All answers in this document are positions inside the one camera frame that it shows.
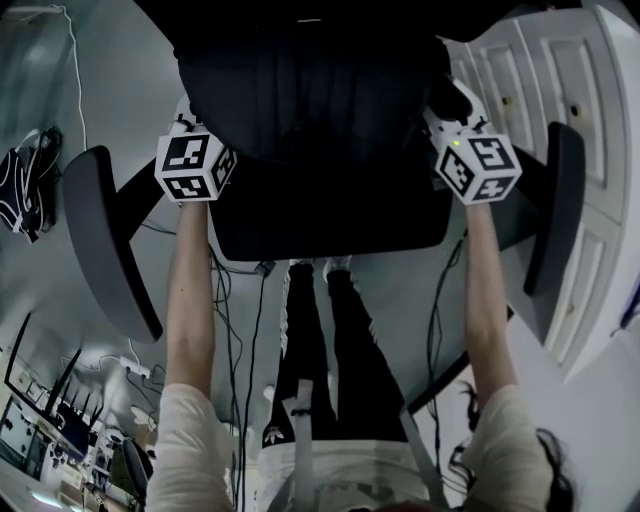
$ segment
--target floor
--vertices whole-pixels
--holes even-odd
[[[155,156],[157,138],[166,133],[179,98],[184,94],[172,48],[131,0],[68,0],[78,36],[83,110],[89,146],[111,152],[116,187],[121,187]],[[0,21],[0,154],[17,145],[32,128],[55,123],[65,134],[62,168],[82,150],[77,111],[77,84],[66,20],[42,15],[29,23]],[[178,208],[163,199],[150,219],[175,228]],[[427,219],[411,219],[415,225]],[[374,319],[379,344],[407,399],[426,385],[425,339],[435,285],[448,255],[464,230],[461,209],[454,210],[445,242],[437,248],[354,259],[365,304]],[[211,242],[215,234],[211,230]],[[141,228],[132,248],[143,280],[160,318],[166,313],[166,288],[173,237]],[[251,264],[234,264],[253,268]],[[0,346],[10,347],[27,312],[33,311],[21,358],[45,383],[61,371],[61,356],[83,348],[80,363],[96,365],[105,354],[132,357],[127,339],[109,324],[93,299],[80,271],[59,208],[55,228],[33,245],[0,228]],[[444,331],[440,355],[443,370],[462,348],[464,260],[452,271],[441,298]],[[275,381],[279,358],[279,317],[286,264],[279,263],[266,282],[264,306],[256,343],[251,427],[261,432],[269,404],[264,387]],[[259,280],[233,277],[229,301],[234,329],[245,341],[238,367],[238,395],[244,403],[249,372],[248,343],[258,310]],[[320,268],[316,295],[328,349],[333,325],[326,285]],[[226,331],[217,325],[214,405],[228,415]],[[134,342],[142,364],[166,362],[165,339],[155,345]],[[238,346],[234,341],[237,354]],[[335,358],[330,358],[335,372]],[[100,372],[78,368],[78,378],[103,393],[115,418],[130,428],[131,404],[149,410],[139,392],[127,384],[123,369],[103,361]],[[149,393],[154,406],[156,395]],[[257,446],[252,446],[250,455]]]

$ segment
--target power strip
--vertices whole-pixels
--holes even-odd
[[[124,356],[120,357],[120,364],[133,373],[137,373],[138,375],[142,375],[145,379],[151,378],[151,370],[149,368],[139,365],[137,361],[132,361]]]

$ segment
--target forearm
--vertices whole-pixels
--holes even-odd
[[[488,204],[467,207],[469,257],[465,339],[480,407],[516,377],[506,344],[507,300]]]
[[[209,397],[214,349],[207,203],[186,203],[169,279],[167,384],[189,384]]]

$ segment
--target black armrest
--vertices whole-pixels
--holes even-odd
[[[547,166],[516,148],[523,169],[518,189],[538,207],[539,225],[524,291],[540,295],[562,281],[582,217],[584,141],[573,128],[551,123]]]
[[[64,173],[69,234],[91,292],[109,321],[136,341],[154,343],[162,326],[129,240],[162,197],[155,160],[116,194],[107,148],[85,151]]]

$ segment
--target dark hair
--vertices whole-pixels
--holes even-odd
[[[468,382],[464,382],[465,389],[462,394],[469,396],[467,406],[467,418],[469,420],[469,430],[475,432],[480,420],[478,409],[478,396],[475,389]],[[566,456],[560,445],[558,438],[549,430],[539,428],[536,430],[538,441],[542,445],[547,461],[553,471],[553,480],[549,491],[549,501],[547,501],[547,512],[571,512],[575,506],[575,489],[571,479],[565,472]],[[467,491],[476,482],[476,476],[461,461],[462,453],[466,448],[462,443],[453,450],[449,459],[449,469],[464,481]]]

